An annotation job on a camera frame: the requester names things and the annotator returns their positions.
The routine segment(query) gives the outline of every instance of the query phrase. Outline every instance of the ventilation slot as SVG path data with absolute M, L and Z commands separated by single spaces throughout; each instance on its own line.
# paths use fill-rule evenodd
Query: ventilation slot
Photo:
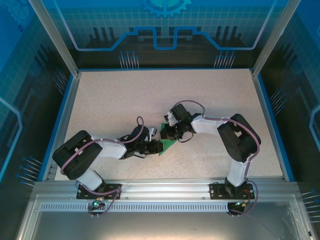
M 87 212 L 88 202 L 56 202 L 42 203 L 40 210 L 42 212 Z M 103 212 L 109 206 L 97 210 Z M 110 212 L 227 212 L 227 203 L 223 202 L 205 202 L 205 203 L 185 203 L 185 202 L 115 202 L 110 208 Z

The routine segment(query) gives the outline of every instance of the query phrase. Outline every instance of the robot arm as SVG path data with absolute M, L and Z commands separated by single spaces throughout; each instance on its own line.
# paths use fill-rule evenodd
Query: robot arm
M 228 192 L 231 192 L 230 188 L 237 188 L 244 183 L 248 159 L 257 151 L 257 144 L 245 129 L 235 125 L 234 122 L 251 131 L 259 144 L 261 140 L 242 115 L 235 114 L 230 117 L 230 120 L 209 118 L 201 113 L 191 115 L 180 103 L 173 107 L 164 118 L 167 124 L 160 132 L 162 139 L 181 140 L 185 132 L 219 135 L 231 156 L 231 167 L 225 183 L 226 189 L 229 188 Z
M 130 157 L 145 158 L 146 155 L 157 154 L 163 151 L 163 144 L 152 139 L 156 135 L 157 129 L 147 128 L 138 125 L 131 134 L 125 135 L 113 141 L 98 141 L 81 151 L 63 169 L 63 173 L 70 179 L 76 180 L 85 185 L 91 191 L 99 191 L 103 185 L 103 179 L 92 169 L 90 165 L 96 158 L 110 157 L 115 159 L 127 159 Z M 59 147 L 52 155 L 53 160 L 60 168 L 85 144 L 93 141 L 94 138 L 85 130 L 79 131 L 66 143 Z

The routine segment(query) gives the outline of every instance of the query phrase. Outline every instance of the enclosure wall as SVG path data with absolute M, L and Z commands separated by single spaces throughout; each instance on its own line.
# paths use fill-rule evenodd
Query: enclosure wall
M 319 11 L 318 0 L 301 0 L 261 71 L 293 175 L 302 192 L 320 190 Z
M 0 0 L 0 35 L 0 229 L 1 239 L 11 240 L 45 156 L 70 72 L 28 1 Z
M 81 69 L 251 68 L 287 0 L 45 0 Z

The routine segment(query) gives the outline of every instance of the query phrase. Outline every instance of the blue border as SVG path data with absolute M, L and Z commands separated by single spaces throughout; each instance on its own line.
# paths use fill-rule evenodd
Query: blue border
M 221 47 L 219 46 L 210 36 L 207 32 L 205 31 L 197 31 L 197 27 L 196 26 L 178 26 L 174 29 L 174 32 L 173 32 L 173 46 L 171 47 L 159 47 L 158 46 L 158 43 L 157 43 L 157 31 L 156 29 L 153 27 L 153 26 L 136 26 L 133 28 L 133 32 L 126 32 L 124 33 L 114 44 L 112 47 L 109 47 L 109 48 L 79 48 L 77 43 L 76 43 L 76 40 L 75 38 L 73 37 L 72 33 L 71 33 L 71 30 L 64 18 L 64 15 L 62 14 L 61 12 L 61 9 L 59 8 L 58 6 L 58 3 L 57 3 L 57 0 L 53 0 L 53 3 L 58 11 L 58 14 L 60 15 L 61 17 L 61 20 L 64 24 L 64 27 L 72 41 L 72 44 L 74 46 L 74 48 L 80 52 L 108 52 L 108 51 L 113 51 L 127 36 L 138 36 L 139 33 L 138 31 L 140 30 L 151 30 L 152 31 L 152 35 L 153 35 L 153 47 L 158 50 L 158 51 L 161 51 L 161 50 L 164 50 L 164 51 L 170 51 L 170 50 L 174 50 L 176 49 L 177 47 L 177 44 L 178 44 L 178 31 L 179 30 L 192 30 L 192 34 L 193 35 L 203 35 L 204 37 L 207 38 L 207 40 L 214 46 L 216 47 L 216 49 L 218 50 L 245 50 L 245 51 L 251 51 L 253 49 L 256 48 L 259 40 L 260 40 L 260 37 L 261 35 L 263 34 L 264 32 L 264 29 L 269 21 L 269 18 L 276 6 L 276 3 L 277 3 L 278 0 L 274 0 L 262 26 L 261 26 L 261 29 L 254 41 L 254 44 L 252 47 Z
M 315 122 L 315 115 L 317 114 L 317 112 L 320 111 L 320 104 L 317 105 L 311 112 L 311 117 L 310 117 L 310 122 L 309 122 L 309 129 L 311 131 L 311 134 L 313 136 L 313 139 L 315 141 L 316 146 L 318 147 L 318 150 L 320 152 L 320 141 L 318 139 L 318 136 L 316 134 L 316 131 L 314 129 L 314 122 Z
M 269 101 L 269 98 L 268 98 L 268 95 L 267 95 L 267 91 L 266 91 L 266 88 L 265 88 L 265 85 L 264 85 L 264 82 L 262 80 L 262 77 L 261 77 L 260 73 L 258 74 L 257 78 L 258 78 L 259 84 L 261 86 L 263 98 L 265 100 L 266 107 L 267 107 L 267 110 L 268 110 L 268 113 L 269 113 L 269 116 L 270 116 L 270 119 L 271 119 L 271 124 L 272 124 L 272 127 L 273 127 L 274 132 L 275 132 L 275 137 L 276 137 L 276 139 L 278 141 L 280 152 L 281 152 L 281 155 L 282 155 L 282 158 L 283 158 L 283 163 L 284 163 L 284 168 L 285 169 L 282 169 L 282 171 L 286 171 L 286 173 L 288 175 L 288 178 L 289 178 L 289 181 L 290 182 L 294 182 L 295 181 L 295 177 L 294 177 L 294 174 L 292 172 L 292 169 L 291 169 L 291 166 L 290 166 L 290 163 L 289 163 L 289 159 L 288 159 L 288 156 L 287 156 L 287 153 L 286 153 L 286 150 L 285 150 L 285 146 L 284 146 L 284 143 L 283 143 L 282 138 L 280 136 L 280 132 L 279 132 L 279 128 L 278 128 L 278 125 L 277 125 L 277 122 L 276 122 L 276 118 L 275 118 L 274 113 L 272 112 L 271 104 L 270 104 L 270 101 Z
M 51 137 L 50 137 L 50 141 L 49 141 L 48 147 L 46 149 L 46 152 L 45 152 L 45 155 L 44 155 L 44 158 L 43 158 L 43 163 L 42 163 L 42 166 L 41 166 L 41 169 L 40 169 L 40 173 L 39 173 L 39 176 L 38 176 L 38 179 L 37 179 L 38 182 L 42 182 L 42 178 L 45 175 L 47 164 L 49 162 L 50 153 L 51 153 L 52 147 L 54 145 L 54 141 L 55 141 L 55 138 L 56 138 L 56 135 L 57 135 L 58 127 L 59 127 L 59 124 L 61 122 L 62 113 L 64 112 L 64 109 L 65 109 L 65 106 L 66 106 L 67 98 L 68 98 L 68 95 L 69 95 L 69 92 L 70 92 L 70 88 L 71 88 L 71 84 L 73 82 L 73 79 L 74 79 L 74 76 L 71 74 L 71 76 L 69 78 L 69 81 L 68 81 L 68 85 L 66 86 L 66 89 L 65 89 L 65 92 L 64 92 L 64 95 L 63 95 L 63 99 L 62 99 L 62 102 L 61 102 L 61 105 L 60 105 L 60 109 L 59 109 L 58 115 L 57 115 L 56 120 L 55 120 L 55 124 L 54 124 L 53 130 L 52 130 L 52 134 L 51 134 Z
M 4 160 L 4 163 L 3 163 L 3 166 L 1 168 L 1 171 L 0 171 L 0 183 L 5 175 L 5 172 L 7 170 L 7 167 L 8 167 L 8 164 L 11 160 L 11 157 L 12 157 L 12 154 L 14 153 L 14 150 L 15 150 L 15 147 L 16 147 L 16 144 L 19 140 L 19 137 L 20 137 L 20 134 L 22 132 L 22 129 L 23 129 L 23 124 L 22 124 L 22 119 L 21 119 L 21 115 L 20 115 L 20 112 L 19 110 L 14 107 L 13 105 L 10 105 L 6 100 L 4 100 L 2 97 L 0 97 L 0 103 L 4 104 L 11 112 L 13 112 L 15 115 L 16 115 L 16 118 L 17 118 L 17 121 L 18 121 L 18 124 L 19 124 L 19 128 L 15 134 L 15 137 L 13 139 L 13 142 L 10 146 L 10 149 L 9 149 L 9 152 Z

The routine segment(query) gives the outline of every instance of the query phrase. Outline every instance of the black bracket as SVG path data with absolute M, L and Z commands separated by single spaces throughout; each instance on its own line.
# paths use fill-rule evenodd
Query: black bracket
M 233 196 L 227 192 L 225 183 L 214 182 L 209 184 L 211 200 L 247 200 L 248 195 L 246 194 L 245 190 L 249 191 L 250 200 L 255 199 L 253 186 L 247 182 L 244 182 L 241 186 L 237 187 Z
M 95 190 L 97 193 L 106 193 L 110 192 L 112 190 L 115 190 L 117 188 L 120 188 L 121 184 L 101 184 L 101 186 Z M 105 200 L 113 200 L 116 196 L 117 192 L 113 192 L 111 194 L 108 194 L 106 196 L 103 196 Z M 116 200 L 120 199 L 121 193 L 116 197 Z M 76 193 L 76 199 L 86 199 L 86 200 L 95 200 L 97 199 L 98 195 L 94 195 L 90 192 L 88 192 L 83 186 L 79 185 L 77 193 Z

